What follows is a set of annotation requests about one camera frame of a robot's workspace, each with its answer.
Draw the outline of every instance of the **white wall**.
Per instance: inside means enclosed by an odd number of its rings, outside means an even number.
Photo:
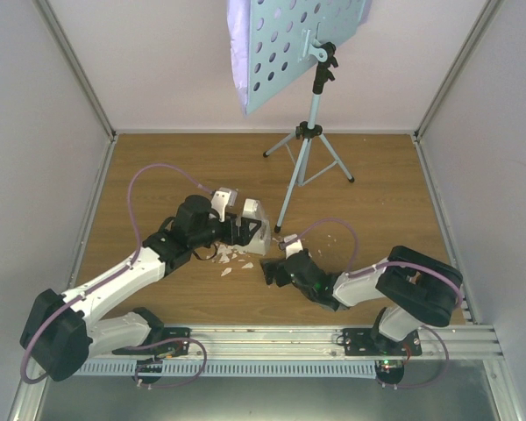
[[[367,23],[338,50],[337,80],[326,87],[319,123],[415,130],[483,3],[373,0]],[[226,0],[51,4],[119,131],[288,131],[307,117],[313,70],[243,117],[231,79]]]
[[[0,419],[32,300],[68,283],[107,141],[33,3],[0,2]]]
[[[526,409],[526,0],[501,7],[423,144]]]

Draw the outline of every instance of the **perforated panel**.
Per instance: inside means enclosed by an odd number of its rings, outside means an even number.
[[[161,373],[148,376],[191,376],[200,368],[198,360],[165,360]],[[86,362],[75,375],[134,375],[134,360],[97,359]],[[373,361],[209,361],[203,377],[348,377],[373,379]]]
[[[366,0],[252,0],[246,112],[317,63],[302,57],[308,37],[339,46],[354,35],[365,5]]]

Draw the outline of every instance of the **wooden tabletop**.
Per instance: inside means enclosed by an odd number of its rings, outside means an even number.
[[[118,140],[92,227],[78,283],[88,281],[130,255],[135,247],[126,189],[132,176],[154,162],[175,164],[205,185],[238,189],[237,213],[247,197],[261,200],[274,226],[294,165],[286,148],[264,159],[262,153],[281,140],[280,134],[149,134]],[[346,220],[359,235],[362,268],[386,257],[393,246],[405,245],[447,261],[440,231],[416,151],[409,136],[329,135],[331,144],[356,178],[349,183],[334,167],[307,186],[295,188],[281,235],[301,232],[321,218]],[[291,142],[296,154],[300,140]],[[308,174],[332,162],[314,141]],[[132,196],[142,238],[175,214],[186,196],[203,194],[175,171],[146,171]],[[341,225],[321,225],[303,244],[318,266],[343,270],[353,240]],[[209,250],[201,249],[207,257]],[[276,240],[267,256],[281,256]],[[228,263],[192,260],[168,278],[121,303],[110,316],[144,306],[166,323],[230,325],[370,325],[387,299],[369,301],[339,312],[324,310],[300,291],[268,287],[258,255],[240,255]],[[247,263],[253,268],[242,268]],[[226,268],[231,272],[221,276]],[[464,323],[461,312],[454,324]]]

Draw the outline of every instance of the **robotic arm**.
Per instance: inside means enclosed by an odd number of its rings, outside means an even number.
[[[48,289],[36,298],[22,333],[20,344],[27,348],[41,325],[62,305],[82,296],[82,300],[62,312],[43,332],[32,349],[32,357],[55,381],[68,378],[88,359],[126,346],[150,345],[164,338],[164,325],[144,308],[120,317],[101,318],[139,289],[172,274],[189,262],[198,247],[210,248],[216,241],[240,246],[252,253],[265,254],[271,241],[269,222],[259,201],[246,199],[242,216],[227,212],[237,193],[217,190],[212,200],[188,196],[175,217],[142,243],[138,257],[123,260],[97,278],[56,294]],[[129,268],[101,288],[94,285]],[[166,350],[155,349],[154,353]]]
[[[450,323],[462,284],[462,275],[455,268],[396,246],[386,259],[368,268],[327,274],[314,263],[300,240],[289,244],[295,238],[284,239],[288,244],[285,259],[261,261],[267,284],[293,284],[310,301],[334,311],[389,298],[395,306],[382,309],[368,338],[372,353],[390,355],[401,350],[402,341],[421,325],[446,327]]]

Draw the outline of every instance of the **tripod leg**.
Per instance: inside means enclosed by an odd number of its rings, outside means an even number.
[[[304,178],[306,178],[306,167],[308,166],[308,160],[309,160],[309,150],[312,147],[312,139],[309,139],[308,141],[308,147],[306,148],[306,152],[304,152],[304,156],[302,157],[302,165],[300,166],[300,171],[298,172],[298,185],[302,186],[304,184]]]
[[[295,136],[295,133],[292,132],[290,133],[286,138],[284,138],[283,140],[281,140],[279,143],[277,143],[275,146],[273,146],[271,149],[269,149],[268,151],[265,151],[263,153],[263,157],[266,158],[267,156],[269,156],[271,153],[273,153],[274,151],[276,151],[278,148],[280,148],[281,146],[285,146],[293,137]]]
[[[295,187],[296,179],[298,178],[298,173],[300,172],[300,167],[302,165],[304,154],[306,154],[306,148],[308,147],[308,143],[309,139],[304,139],[304,141],[302,142],[302,148],[300,149],[300,153],[298,154],[298,160],[296,160],[295,171],[294,173],[292,173],[292,177],[290,178],[290,184],[288,185],[287,195],[284,198],[284,202],[282,203],[281,214],[279,216],[279,220],[277,221],[277,225],[274,226],[274,231],[276,233],[281,232],[282,220],[284,219],[284,215],[287,213],[288,202],[290,202],[292,190]]]
[[[341,167],[343,172],[345,173],[346,177],[349,179],[349,182],[354,182],[354,177],[351,175],[345,164],[341,161],[341,158],[339,158],[339,155],[337,155],[337,152],[335,152],[335,149],[333,149],[333,146],[331,143],[327,140],[324,134],[319,135],[319,139],[322,140],[325,147],[327,147],[327,150],[330,151],[331,155],[333,155],[333,158],[335,158],[335,161],[337,161],[337,164]]]

